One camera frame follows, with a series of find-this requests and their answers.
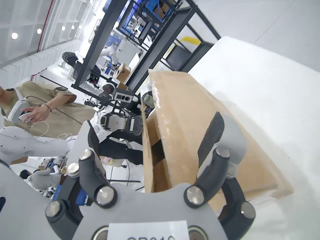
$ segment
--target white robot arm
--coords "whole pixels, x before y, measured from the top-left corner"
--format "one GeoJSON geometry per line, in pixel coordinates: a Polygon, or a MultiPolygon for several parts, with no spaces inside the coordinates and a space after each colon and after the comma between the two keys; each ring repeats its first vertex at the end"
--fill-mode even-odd
{"type": "Polygon", "coordinates": [[[110,56],[112,59],[113,65],[116,65],[118,63],[118,54],[117,54],[117,50],[114,46],[104,48],[101,51],[99,57],[103,57],[103,56],[110,56]]]}
{"type": "Polygon", "coordinates": [[[72,149],[67,140],[37,137],[16,126],[0,129],[0,159],[10,165],[22,157],[64,156],[72,149]]]}

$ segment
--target cardboard box on shelf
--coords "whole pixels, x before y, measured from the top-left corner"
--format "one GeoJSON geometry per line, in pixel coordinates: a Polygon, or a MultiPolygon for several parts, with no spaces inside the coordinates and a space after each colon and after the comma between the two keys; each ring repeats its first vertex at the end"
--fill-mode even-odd
{"type": "Polygon", "coordinates": [[[164,4],[163,4],[163,6],[161,7],[161,9],[162,9],[162,11],[163,11],[164,13],[166,13],[166,12],[168,12],[168,11],[169,11],[170,6],[169,6],[169,5],[167,5],[166,3],[164,3],[164,4]]]}
{"type": "Polygon", "coordinates": [[[125,83],[127,78],[129,77],[131,72],[131,68],[127,66],[125,63],[122,63],[116,73],[114,74],[114,78],[119,80],[122,83],[125,83]]]}
{"type": "MultiPolygon", "coordinates": [[[[149,71],[149,76],[156,105],[143,121],[145,191],[159,192],[181,183],[193,184],[199,170],[198,148],[215,113],[226,114],[236,122],[237,119],[187,73],[149,71]]],[[[293,193],[293,187],[267,151],[238,125],[248,145],[236,177],[246,199],[258,204],[293,193]]],[[[222,191],[209,204],[219,212],[225,205],[222,191]]]]}
{"type": "Polygon", "coordinates": [[[163,10],[161,8],[156,8],[154,10],[154,13],[159,16],[159,18],[163,19],[165,17],[165,13],[163,12],[163,10]]]}

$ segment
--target beige shirt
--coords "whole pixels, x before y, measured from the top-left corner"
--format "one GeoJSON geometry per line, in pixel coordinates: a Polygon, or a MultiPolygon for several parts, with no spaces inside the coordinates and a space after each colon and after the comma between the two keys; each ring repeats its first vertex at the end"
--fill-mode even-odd
{"type": "MultiPolygon", "coordinates": [[[[17,89],[20,91],[23,97],[27,98],[27,102],[30,104],[30,106],[34,107],[47,103],[56,95],[73,95],[69,103],[65,103],[57,109],[54,109],[49,114],[48,118],[46,119],[46,122],[49,125],[48,131],[47,125],[44,122],[39,122],[33,126],[33,123],[30,122],[13,124],[10,121],[4,120],[3,124],[5,127],[20,127],[28,131],[33,136],[41,136],[46,131],[47,133],[43,135],[44,137],[57,138],[62,134],[78,135],[82,123],[86,120],[90,120],[95,114],[95,110],[93,110],[92,107],[74,103],[77,96],[63,87],[54,87],[53,85],[49,84],[38,84],[32,81],[27,81],[17,89]]],[[[2,107],[3,112],[8,115],[17,101],[18,96],[15,94],[12,101],[8,105],[2,107]]]]}

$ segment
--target black pants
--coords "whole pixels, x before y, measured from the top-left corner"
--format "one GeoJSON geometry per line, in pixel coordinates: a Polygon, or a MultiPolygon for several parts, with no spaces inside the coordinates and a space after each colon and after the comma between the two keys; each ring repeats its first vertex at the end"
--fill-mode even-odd
{"type": "Polygon", "coordinates": [[[143,164],[142,151],[128,148],[126,144],[112,141],[109,138],[103,140],[99,144],[99,155],[112,158],[112,159],[127,159],[135,165],[143,164]]]}
{"type": "Polygon", "coordinates": [[[132,133],[116,130],[112,134],[108,135],[108,137],[114,137],[116,139],[123,138],[128,140],[129,142],[137,142],[138,144],[142,145],[142,135],[134,135],[132,133]]]}

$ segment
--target metal screw head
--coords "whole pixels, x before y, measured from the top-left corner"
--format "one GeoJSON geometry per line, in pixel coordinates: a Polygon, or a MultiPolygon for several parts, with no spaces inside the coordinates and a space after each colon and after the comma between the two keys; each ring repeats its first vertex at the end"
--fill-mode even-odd
{"type": "Polygon", "coordinates": [[[55,217],[61,209],[61,204],[58,201],[52,201],[48,204],[45,209],[47,217],[55,217]]]}
{"type": "Polygon", "coordinates": [[[241,213],[248,219],[253,219],[256,216],[255,208],[247,201],[241,204],[241,213]]]}
{"type": "Polygon", "coordinates": [[[83,153],[79,157],[79,159],[80,160],[86,160],[86,159],[90,158],[91,155],[92,155],[92,151],[90,149],[86,149],[85,151],[83,151],[83,153]]]}
{"type": "Polygon", "coordinates": [[[68,166],[68,173],[76,174],[79,171],[79,163],[74,162],[68,166]]]}
{"type": "Polygon", "coordinates": [[[186,190],[186,197],[194,205],[201,205],[205,201],[202,191],[197,186],[191,186],[186,190]]]}
{"type": "Polygon", "coordinates": [[[207,234],[202,228],[198,226],[190,226],[188,230],[190,240],[208,240],[207,234]]]}
{"type": "Polygon", "coordinates": [[[230,157],[230,153],[229,150],[225,147],[217,147],[216,148],[216,152],[218,154],[218,156],[227,159],[228,157],[230,157]]]}
{"type": "Polygon", "coordinates": [[[115,196],[115,192],[112,187],[105,186],[99,189],[97,193],[97,203],[100,204],[101,206],[108,205],[112,200],[113,197],[115,196]]]}
{"type": "Polygon", "coordinates": [[[92,240],[107,240],[108,237],[108,226],[105,226],[98,231],[93,236],[92,240]]]}

